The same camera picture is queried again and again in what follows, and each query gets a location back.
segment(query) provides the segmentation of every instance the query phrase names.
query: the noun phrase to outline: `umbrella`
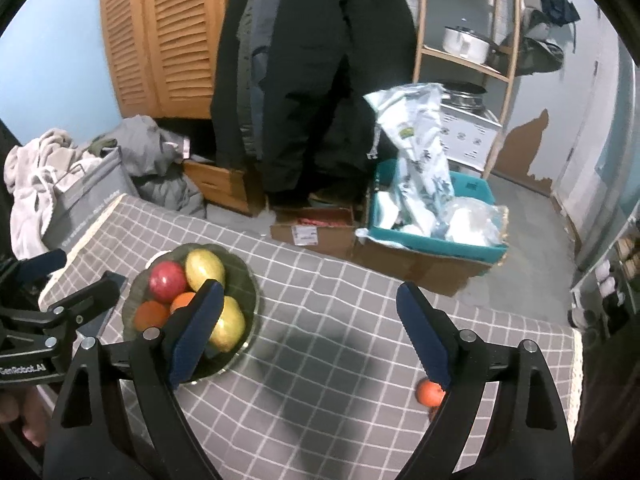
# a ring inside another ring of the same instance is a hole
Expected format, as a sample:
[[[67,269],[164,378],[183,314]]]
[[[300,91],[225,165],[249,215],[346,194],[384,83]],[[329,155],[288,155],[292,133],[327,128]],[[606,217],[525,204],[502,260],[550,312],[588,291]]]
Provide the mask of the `umbrella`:
[[[562,27],[569,23],[574,24],[574,52],[575,52],[575,22],[580,20],[580,14],[574,4],[569,0],[540,0],[542,12],[549,22]]]

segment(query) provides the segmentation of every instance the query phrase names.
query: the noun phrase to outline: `wooden shutter door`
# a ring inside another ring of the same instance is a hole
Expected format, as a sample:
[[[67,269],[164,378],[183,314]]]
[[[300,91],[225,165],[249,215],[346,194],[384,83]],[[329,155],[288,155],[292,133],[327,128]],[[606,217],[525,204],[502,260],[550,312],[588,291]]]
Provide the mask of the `wooden shutter door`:
[[[142,10],[142,0],[100,0],[104,47],[123,117],[159,114]]]
[[[164,117],[208,119],[226,0],[144,0]]]

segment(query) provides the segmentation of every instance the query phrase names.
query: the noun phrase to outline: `brown stain on wall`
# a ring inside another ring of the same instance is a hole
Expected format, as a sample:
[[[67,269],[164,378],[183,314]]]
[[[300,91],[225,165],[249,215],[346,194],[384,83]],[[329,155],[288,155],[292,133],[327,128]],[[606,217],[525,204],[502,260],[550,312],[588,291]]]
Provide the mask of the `brown stain on wall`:
[[[521,126],[516,126],[507,134],[498,154],[494,171],[526,187],[545,195],[551,194],[553,181],[550,178],[537,180],[529,174],[529,168],[540,148],[542,133],[549,126],[549,112],[542,110],[540,117]]]

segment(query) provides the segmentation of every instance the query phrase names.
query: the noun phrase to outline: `green bowl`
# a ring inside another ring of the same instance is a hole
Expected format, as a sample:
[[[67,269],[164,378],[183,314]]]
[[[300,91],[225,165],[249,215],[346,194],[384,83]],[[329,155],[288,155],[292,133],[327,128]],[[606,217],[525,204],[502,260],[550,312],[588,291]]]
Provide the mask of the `green bowl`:
[[[234,298],[244,314],[245,329],[240,341],[229,352],[221,352],[211,343],[203,352],[190,381],[220,374],[229,369],[253,339],[256,332],[257,312],[260,306],[260,294],[254,276],[247,264],[224,247],[217,244],[184,244],[173,251],[158,256],[148,269],[143,270],[131,283],[129,296],[122,305],[122,323],[124,341],[134,340],[139,332],[133,327],[133,318],[141,303],[152,300],[148,282],[151,269],[159,262],[178,262],[184,267],[187,255],[194,249],[206,249],[220,258],[225,266],[225,295]]]

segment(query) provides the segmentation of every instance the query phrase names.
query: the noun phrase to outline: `white pot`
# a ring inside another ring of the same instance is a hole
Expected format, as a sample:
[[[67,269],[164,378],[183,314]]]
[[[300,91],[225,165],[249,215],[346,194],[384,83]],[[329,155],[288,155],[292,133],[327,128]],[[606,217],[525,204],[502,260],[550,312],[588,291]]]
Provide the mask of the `white pot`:
[[[489,56],[490,43],[472,30],[463,27],[445,27],[442,47],[445,52],[484,64]]]

